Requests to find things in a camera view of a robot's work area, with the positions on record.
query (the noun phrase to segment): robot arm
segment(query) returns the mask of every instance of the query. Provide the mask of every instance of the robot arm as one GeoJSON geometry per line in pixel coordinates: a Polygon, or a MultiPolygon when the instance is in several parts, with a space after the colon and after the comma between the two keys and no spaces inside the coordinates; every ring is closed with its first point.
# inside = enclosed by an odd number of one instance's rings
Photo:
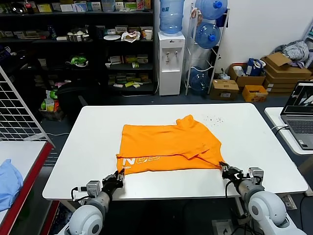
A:
{"type": "Polygon", "coordinates": [[[91,181],[86,188],[88,195],[94,198],[89,199],[85,205],[78,208],[72,215],[69,223],[58,233],[58,235],[99,235],[102,230],[106,213],[109,210],[109,203],[117,188],[123,187],[124,170],[116,171],[100,182],[91,181]]]}
{"type": "Polygon", "coordinates": [[[222,177],[229,179],[241,195],[246,209],[259,223],[265,235],[305,235],[287,214],[283,201],[274,193],[264,191],[264,172],[250,168],[248,174],[242,170],[220,162],[222,177]]]}

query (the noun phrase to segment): laptop keyboard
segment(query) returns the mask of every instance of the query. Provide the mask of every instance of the laptop keyboard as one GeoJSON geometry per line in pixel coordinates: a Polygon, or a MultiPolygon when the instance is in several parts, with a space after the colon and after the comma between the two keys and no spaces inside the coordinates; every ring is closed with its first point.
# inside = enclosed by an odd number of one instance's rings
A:
{"type": "Polygon", "coordinates": [[[288,125],[297,134],[313,134],[313,121],[288,120],[288,125]]]}

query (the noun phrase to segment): plate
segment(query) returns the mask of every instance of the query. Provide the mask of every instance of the plate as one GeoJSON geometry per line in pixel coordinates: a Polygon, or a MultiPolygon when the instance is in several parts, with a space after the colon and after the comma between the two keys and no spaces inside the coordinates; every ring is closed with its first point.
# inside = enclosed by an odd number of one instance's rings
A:
{"type": "Polygon", "coordinates": [[[112,41],[112,40],[119,39],[120,37],[121,37],[121,35],[107,35],[107,36],[104,36],[104,39],[112,41]]]}

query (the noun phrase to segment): bottle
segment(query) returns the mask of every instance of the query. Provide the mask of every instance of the bottle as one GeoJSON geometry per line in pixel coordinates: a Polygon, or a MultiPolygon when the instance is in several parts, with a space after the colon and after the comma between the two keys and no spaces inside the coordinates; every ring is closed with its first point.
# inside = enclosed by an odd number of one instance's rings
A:
{"type": "Polygon", "coordinates": [[[174,34],[182,30],[184,0],[160,0],[160,30],[174,34]]]}
{"type": "Polygon", "coordinates": [[[196,0],[195,7],[200,9],[203,18],[216,20],[227,10],[227,0],[196,0]]]}
{"type": "Polygon", "coordinates": [[[24,6],[25,6],[28,14],[34,14],[34,9],[28,0],[25,0],[24,6]]]}
{"type": "Polygon", "coordinates": [[[55,33],[54,27],[52,25],[48,25],[48,31],[53,40],[57,39],[57,34],[55,33]]]}
{"type": "Polygon", "coordinates": [[[195,94],[207,94],[209,88],[209,77],[206,72],[200,72],[200,67],[190,70],[189,85],[195,94]]]}
{"type": "Polygon", "coordinates": [[[202,22],[197,27],[195,41],[202,48],[209,49],[216,46],[220,37],[220,29],[215,24],[202,22]]]}
{"type": "Polygon", "coordinates": [[[102,9],[104,12],[113,12],[115,7],[115,0],[101,0],[102,9]]]}

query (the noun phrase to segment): red bottle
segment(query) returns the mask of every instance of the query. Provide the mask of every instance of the red bottle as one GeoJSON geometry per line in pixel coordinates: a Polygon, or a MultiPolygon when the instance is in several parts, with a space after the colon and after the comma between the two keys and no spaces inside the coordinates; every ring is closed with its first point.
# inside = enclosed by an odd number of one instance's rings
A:
{"type": "Polygon", "coordinates": [[[29,3],[28,0],[25,0],[24,6],[25,6],[28,14],[34,14],[34,9],[33,9],[31,3],[29,3]]]}

